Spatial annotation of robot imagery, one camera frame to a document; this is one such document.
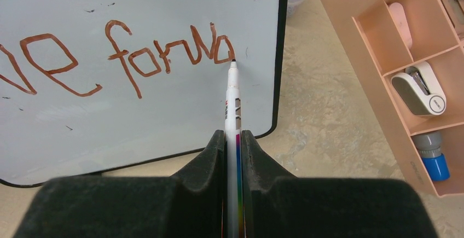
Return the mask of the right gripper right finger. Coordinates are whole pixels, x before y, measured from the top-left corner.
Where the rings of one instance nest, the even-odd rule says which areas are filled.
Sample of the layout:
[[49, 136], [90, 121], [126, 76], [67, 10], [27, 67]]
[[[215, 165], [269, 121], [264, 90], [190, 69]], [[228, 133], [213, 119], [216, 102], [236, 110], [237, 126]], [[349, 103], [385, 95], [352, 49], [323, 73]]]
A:
[[247, 237], [437, 237], [415, 190], [382, 178], [299, 178], [241, 135]]

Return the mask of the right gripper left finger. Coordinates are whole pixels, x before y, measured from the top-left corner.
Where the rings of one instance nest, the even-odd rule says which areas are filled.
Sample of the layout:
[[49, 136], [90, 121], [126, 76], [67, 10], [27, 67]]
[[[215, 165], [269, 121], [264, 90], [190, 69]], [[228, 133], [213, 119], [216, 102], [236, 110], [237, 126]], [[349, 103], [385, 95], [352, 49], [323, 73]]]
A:
[[15, 237], [222, 237], [224, 132], [169, 177], [46, 182]]

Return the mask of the white whiteboard marker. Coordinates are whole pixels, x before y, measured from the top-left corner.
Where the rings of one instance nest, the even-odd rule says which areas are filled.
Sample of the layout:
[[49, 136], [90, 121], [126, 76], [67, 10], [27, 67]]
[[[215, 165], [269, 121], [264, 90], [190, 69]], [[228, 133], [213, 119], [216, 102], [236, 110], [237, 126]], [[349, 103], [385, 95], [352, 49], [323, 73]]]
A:
[[244, 237], [241, 166], [241, 100], [239, 70], [232, 60], [225, 99], [225, 146], [227, 148], [227, 237]]

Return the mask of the black-framed whiteboard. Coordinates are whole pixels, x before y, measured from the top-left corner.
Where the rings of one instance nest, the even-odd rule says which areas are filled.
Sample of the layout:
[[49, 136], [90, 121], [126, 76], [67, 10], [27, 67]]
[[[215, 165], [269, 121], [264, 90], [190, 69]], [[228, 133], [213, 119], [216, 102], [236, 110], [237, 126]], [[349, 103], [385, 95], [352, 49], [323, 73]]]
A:
[[242, 128], [279, 111], [287, 0], [1, 0], [1, 182], [202, 149], [240, 71]]

